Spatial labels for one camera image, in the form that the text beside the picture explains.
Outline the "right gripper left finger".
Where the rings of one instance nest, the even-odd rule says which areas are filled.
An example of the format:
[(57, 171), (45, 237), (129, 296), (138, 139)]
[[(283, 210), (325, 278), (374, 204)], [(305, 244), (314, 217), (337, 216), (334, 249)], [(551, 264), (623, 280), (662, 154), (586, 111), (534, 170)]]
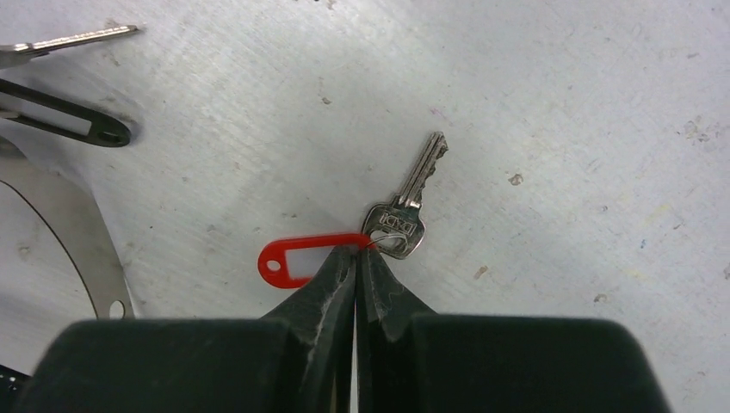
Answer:
[(355, 280), (336, 247), (256, 319), (83, 321), (52, 342), (15, 412), (347, 412)]

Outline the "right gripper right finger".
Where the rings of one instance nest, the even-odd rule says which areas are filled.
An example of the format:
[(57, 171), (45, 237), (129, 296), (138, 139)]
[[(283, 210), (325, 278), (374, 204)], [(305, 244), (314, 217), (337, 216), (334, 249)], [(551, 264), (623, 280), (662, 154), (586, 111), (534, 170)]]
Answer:
[(639, 343), (609, 320), (440, 314), (381, 254), (356, 258), (362, 412), (666, 412)]

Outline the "red tagged key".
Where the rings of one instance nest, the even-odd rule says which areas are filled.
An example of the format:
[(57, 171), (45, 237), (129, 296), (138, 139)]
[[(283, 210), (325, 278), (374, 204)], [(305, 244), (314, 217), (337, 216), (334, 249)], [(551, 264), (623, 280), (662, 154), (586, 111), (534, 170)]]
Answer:
[(406, 177), (401, 190), (388, 202), (373, 204), (366, 213), (359, 233), (329, 233), (280, 238), (266, 244), (257, 258), (260, 276), (272, 287), (303, 287), (311, 277), (293, 277), (287, 253), (324, 247), (349, 246), (378, 249), (386, 256), (404, 260), (422, 243), (425, 223), (420, 218), (423, 190), (436, 172), (436, 164), (449, 150), (442, 132), (433, 132)]

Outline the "metal key holder ring plate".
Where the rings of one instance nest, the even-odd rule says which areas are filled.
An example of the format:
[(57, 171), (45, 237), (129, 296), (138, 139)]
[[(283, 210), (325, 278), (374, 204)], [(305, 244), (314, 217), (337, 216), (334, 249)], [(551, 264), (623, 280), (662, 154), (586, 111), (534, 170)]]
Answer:
[(36, 167), (1, 139), (1, 183), (15, 190), (49, 228), (75, 268), (96, 317), (134, 319), (121, 261), (96, 201), (63, 176)]

